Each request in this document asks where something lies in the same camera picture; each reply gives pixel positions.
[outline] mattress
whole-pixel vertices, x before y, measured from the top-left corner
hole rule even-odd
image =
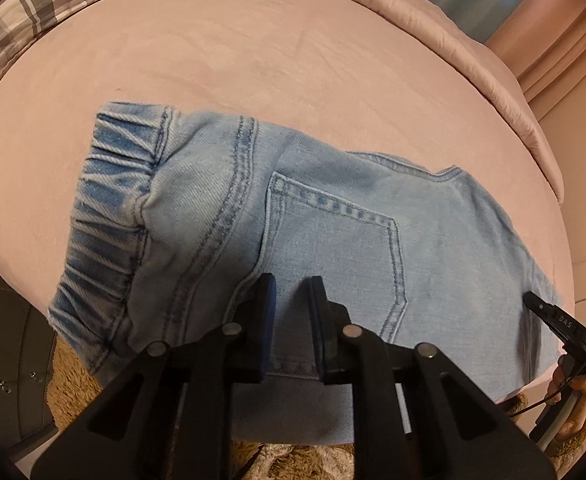
[[[42,312],[108,101],[246,114],[342,150],[459,166],[573,311],[548,142],[505,65],[426,0],[102,0],[43,35],[0,80],[0,274]]]

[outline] back pocket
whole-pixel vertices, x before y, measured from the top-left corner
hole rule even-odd
[[[272,374],[317,377],[305,278],[322,276],[329,299],[386,341],[393,340],[406,306],[395,220],[279,173],[267,190],[259,259],[231,304],[263,272],[273,273],[278,285]]]

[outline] fuzzy brown fabric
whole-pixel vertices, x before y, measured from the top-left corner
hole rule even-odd
[[[53,357],[53,378],[46,391],[46,401],[57,427],[65,430],[100,391],[100,385],[89,375],[70,346],[58,338]],[[519,394],[502,405],[502,408],[508,414],[518,412],[527,405],[527,397]],[[561,477],[585,449],[586,423],[579,434],[566,442],[552,441],[547,449],[547,456]],[[353,479],[353,444],[289,446],[241,441],[231,443],[231,477],[233,478],[256,453],[258,454],[255,462],[243,480]]]

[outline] jeans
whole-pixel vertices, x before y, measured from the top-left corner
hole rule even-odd
[[[238,385],[233,435],[353,439],[351,391],[317,380],[305,278],[387,342],[438,346],[492,399],[558,358],[523,306],[558,293],[505,211],[460,168],[346,153],[275,124],[111,103],[71,214],[51,325],[102,384],[154,340],[198,339],[263,272],[278,285],[266,380]]]

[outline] pink curtain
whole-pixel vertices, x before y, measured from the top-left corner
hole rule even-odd
[[[586,75],[586,0],[523,0],[486,46],[539,120]]]

